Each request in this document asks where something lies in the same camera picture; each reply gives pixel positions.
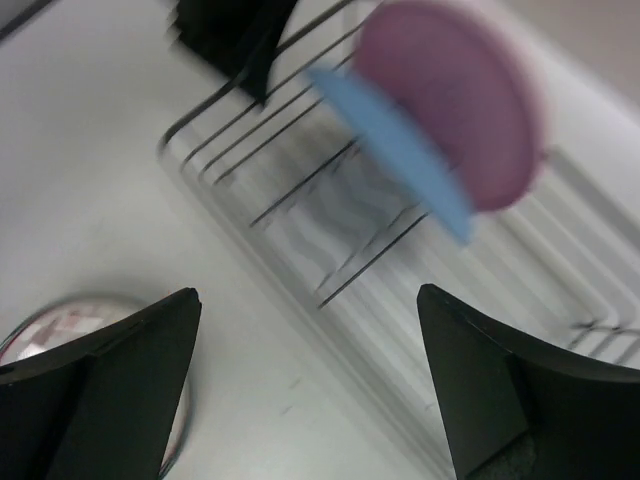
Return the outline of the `pink plate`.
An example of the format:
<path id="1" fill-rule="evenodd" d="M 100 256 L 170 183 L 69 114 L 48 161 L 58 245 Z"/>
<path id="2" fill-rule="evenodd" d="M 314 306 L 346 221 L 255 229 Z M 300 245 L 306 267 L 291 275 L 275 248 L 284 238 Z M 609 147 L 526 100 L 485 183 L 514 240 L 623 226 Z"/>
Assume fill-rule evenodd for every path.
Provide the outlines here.
<path id="1" fill-rule="evenodd" d="M 505 209 L 529 190 L 543 159 L 541 101 L 488 21 L 441 1 L 383 3 L 365 20 L 352 65 L 439 147 L 476 210 Z"/>

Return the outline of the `white plate orange sunburst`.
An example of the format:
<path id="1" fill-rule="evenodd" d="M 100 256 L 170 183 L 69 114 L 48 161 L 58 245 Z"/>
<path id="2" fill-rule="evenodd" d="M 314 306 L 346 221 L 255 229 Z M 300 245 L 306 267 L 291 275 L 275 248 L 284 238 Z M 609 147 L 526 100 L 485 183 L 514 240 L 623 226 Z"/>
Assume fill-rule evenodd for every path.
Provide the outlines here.
<path id="1" fill-rule="evenodd" d="M 1 364 L 48 350 L 117 323 L 147 303 L 115 293 L 78 293 L 45 305 L 23 320 L 1 342 Z M 179 460 L 193 422 L 191 379 L 186 378 L 165 449 L 159 477 L 166 478 Z"/>

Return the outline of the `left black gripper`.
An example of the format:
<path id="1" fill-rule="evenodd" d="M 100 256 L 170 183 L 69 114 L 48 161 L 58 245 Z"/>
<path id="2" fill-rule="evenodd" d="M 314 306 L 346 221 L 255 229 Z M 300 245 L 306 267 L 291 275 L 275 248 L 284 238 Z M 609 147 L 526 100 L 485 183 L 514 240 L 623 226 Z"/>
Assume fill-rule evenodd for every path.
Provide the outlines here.
<path id="1" fill-rule="evenodd" d="M 172 27 L 179 44 L 258 103 L 267 101 L 272 64 L 296 0 L 179 1 Z"/>

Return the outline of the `grey wire dish rack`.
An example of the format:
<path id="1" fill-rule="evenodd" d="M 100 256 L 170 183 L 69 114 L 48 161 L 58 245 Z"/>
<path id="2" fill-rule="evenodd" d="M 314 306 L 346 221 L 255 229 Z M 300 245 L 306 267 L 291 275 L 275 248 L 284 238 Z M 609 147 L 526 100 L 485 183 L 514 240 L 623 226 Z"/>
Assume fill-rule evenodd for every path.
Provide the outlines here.
<path id="1" fill-rule="evenodd" d="M 527 195 L 477 216 L 463 247 L 313 91 L 307 68 L 345 70 L 373 7 L 301 4 L 268 104 L 224 81 L 162 136 L 164 163 L 249 234 L 286 286 L 380 356 L 419 356 L 415 296 L 433 282 L 546 341 L 637 367 L 639 226 L 577 161 L 548 149 Z"/>

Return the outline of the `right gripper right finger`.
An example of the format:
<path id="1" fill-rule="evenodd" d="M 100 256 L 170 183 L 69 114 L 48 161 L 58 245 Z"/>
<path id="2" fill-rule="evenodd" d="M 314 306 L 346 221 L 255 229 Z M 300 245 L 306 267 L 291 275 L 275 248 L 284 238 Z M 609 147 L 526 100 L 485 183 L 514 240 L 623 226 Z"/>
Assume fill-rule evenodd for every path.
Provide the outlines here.
<path id="1" fill-rule="evenodd" d="M 638 370 L 556 347 L 434 284 L 417 309 L 457 478 L 638 478 Z"/>

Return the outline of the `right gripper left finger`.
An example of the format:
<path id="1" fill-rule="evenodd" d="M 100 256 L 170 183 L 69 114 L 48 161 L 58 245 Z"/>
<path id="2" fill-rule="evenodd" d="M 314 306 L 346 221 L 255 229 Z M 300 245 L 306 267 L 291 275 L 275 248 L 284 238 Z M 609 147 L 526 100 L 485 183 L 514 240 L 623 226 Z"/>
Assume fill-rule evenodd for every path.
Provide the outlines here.
<path id="1" fill-rule="evenodd" d="M 184 288 L 89 335 L 1 364 L 5 479 L 161 479 L 202 313 Z"/>

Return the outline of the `blue plate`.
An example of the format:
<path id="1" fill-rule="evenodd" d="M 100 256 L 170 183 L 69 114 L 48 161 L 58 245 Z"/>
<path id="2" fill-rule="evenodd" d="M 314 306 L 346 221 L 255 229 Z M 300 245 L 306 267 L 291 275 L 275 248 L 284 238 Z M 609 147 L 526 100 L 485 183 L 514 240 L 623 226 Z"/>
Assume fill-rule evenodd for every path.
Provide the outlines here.
<path id="1" fill-rule="evenodd" d="M 352 129 L 364 149 L 460 243 L 470 242 L 474 209 L 445 156 L 392 99 L 356 73 L 315 66 L 312 85 Z"/>

